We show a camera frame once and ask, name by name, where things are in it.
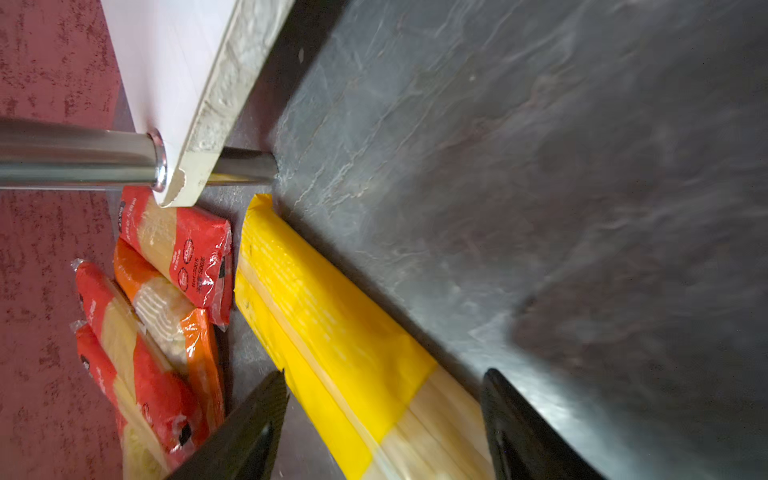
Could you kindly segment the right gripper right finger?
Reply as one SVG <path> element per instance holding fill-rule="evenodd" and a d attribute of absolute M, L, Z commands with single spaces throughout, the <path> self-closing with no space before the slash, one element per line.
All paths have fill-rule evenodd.
<path fill-rule="evenodd" d="M 495 368 L 482 380 L 481 409 L 498 479 L 601 479 Z"/>

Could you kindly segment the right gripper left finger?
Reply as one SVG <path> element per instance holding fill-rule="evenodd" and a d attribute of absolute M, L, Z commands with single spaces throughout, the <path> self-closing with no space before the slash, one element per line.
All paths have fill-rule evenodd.
<path fill-rule="evenodd" d="M 171 479 L 269 479 L 289 395 L 280 371 L 267 375 Z"/>

